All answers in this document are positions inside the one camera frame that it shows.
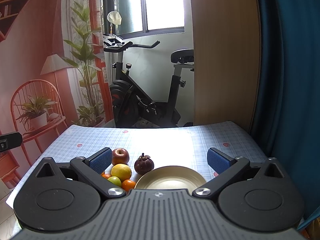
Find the small orange tangerine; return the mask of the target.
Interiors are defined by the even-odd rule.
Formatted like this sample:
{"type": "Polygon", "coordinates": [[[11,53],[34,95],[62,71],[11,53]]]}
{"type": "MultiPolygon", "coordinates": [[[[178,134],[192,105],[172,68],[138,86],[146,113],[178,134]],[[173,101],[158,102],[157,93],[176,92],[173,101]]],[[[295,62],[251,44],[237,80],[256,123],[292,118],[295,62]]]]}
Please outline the small orange tangerine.
{"type": "Polygon", "coordinates": [[[103,178],[105,178],[105,179],[109,179],[109,178],[111,177],[110,174],[102,174],[101,176],[102,176],[103,178]]]}

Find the small green apple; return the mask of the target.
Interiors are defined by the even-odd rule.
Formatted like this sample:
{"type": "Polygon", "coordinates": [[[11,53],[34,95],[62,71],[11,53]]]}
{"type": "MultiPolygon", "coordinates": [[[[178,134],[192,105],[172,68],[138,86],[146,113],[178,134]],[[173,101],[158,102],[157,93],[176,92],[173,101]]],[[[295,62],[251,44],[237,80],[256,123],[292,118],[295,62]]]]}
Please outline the small green apple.
{"type": "Polygon", "coordinates": [[[118,187],[122,187],[121,180],[116,176],[111,176],[107,180],[118,187]]]}

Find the yellow lemon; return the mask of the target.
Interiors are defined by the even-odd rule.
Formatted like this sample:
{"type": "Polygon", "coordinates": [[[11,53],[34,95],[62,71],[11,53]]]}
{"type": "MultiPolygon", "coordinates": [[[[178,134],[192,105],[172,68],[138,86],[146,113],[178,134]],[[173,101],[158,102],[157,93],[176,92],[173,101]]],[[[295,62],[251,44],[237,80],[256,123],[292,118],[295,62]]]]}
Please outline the yellow lemon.
{"type": "Polygon", "coordinates": [[[121,181],[125,181],[131,178],[132,171],[126,164],[117,164],[112,167],[111,176],[118,177],[121,181]]]}

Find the red apple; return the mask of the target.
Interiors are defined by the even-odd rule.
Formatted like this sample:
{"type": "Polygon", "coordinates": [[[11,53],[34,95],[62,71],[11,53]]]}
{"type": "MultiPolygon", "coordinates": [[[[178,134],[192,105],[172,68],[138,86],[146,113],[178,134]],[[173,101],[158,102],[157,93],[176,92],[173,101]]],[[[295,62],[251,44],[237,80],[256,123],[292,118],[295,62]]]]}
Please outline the red apple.
{"type": "Polygon", "coordinates": [[[116,148],[112,151],[112,165],[125,164],[130,160],[129,152],[124,148],[116,148]]]}

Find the dark purple mangosteen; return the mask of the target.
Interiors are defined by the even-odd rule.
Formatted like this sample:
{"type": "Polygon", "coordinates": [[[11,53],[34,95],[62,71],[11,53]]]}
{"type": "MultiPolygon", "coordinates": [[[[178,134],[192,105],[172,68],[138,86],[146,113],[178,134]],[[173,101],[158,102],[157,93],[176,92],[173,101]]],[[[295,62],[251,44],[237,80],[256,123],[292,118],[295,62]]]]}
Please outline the dark purple mangosteen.
{"type": "Polygon", "coordinates": [[[154,169],[154,162],[151,160],[149,155],[142,153],[135,162],[135,171],[143,176],[144,174],[154,169]]]}

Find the blue plaid tablecloth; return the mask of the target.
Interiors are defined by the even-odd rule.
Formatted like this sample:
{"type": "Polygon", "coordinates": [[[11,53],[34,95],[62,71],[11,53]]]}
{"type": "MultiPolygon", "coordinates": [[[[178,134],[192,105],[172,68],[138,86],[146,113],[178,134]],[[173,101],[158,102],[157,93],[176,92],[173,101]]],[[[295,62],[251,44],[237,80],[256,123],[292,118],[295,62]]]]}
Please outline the blue plaid tablecloth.
{"type": "MultiPolygon", "coordinates": [[[[254,140],[231,121],[180,128],[93,128],[73,125],[40,156],[9,197],[14,200],[25,181],[44,157],[68,163],[88,158],[103,148],[124,148],[133,166],[142,154],[149,155],[155,169],[183,166],[198,172],[206,182],[216,178],[217,168],[207,162],[207,152],[216,148],[252,163],[266,157],[254,140]]],[[[111,155],[103,171],[110,170],[111,155]]],[[[33,231],[22,228],[16,239],[302,239],[297,228],[284,231],[245,230],[223,217],[217,204],[193,197],[187,189],[125,191],[125,196],[106,200],[87,223],[68,231],[33,231]]]]}

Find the beige round plate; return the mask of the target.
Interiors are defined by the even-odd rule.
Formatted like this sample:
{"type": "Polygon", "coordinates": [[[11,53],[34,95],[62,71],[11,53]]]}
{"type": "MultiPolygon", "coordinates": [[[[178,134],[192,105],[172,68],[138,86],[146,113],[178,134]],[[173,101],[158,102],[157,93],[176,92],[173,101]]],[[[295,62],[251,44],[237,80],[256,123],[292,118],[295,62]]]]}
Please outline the beige round plate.
{"type": "Polygon", "coordinates": [[[187,189],[190,194],[206,183],[198,172],[183,166],[163,166],[139,178],[135,189],[175,190],[187,189]]]}

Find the printed room scene backdrop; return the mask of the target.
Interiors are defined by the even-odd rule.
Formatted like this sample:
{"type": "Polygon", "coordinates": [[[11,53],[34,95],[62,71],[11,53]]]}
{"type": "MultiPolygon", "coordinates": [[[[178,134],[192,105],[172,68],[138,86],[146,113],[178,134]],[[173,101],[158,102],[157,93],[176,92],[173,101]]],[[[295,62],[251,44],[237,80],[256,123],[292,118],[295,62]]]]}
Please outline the printed room scene backdrop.
{"type": "Polygon", "coordinates": [[[1,133],[21,146],[1,154],[13,189],[69,126],[113,122],[101,0],[1,0],[1,133]]]}

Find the wooden panel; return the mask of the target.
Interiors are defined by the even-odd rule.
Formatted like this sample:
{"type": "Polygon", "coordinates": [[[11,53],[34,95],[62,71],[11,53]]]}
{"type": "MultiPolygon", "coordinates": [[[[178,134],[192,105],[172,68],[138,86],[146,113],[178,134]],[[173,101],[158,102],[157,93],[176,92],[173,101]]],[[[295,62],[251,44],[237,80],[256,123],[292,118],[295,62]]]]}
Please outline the wooden panel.
{"type": "Polygon", "coordinates": [[[257,0],[191,0],[194,122],[249,129],[260,69],[257,0]]]}

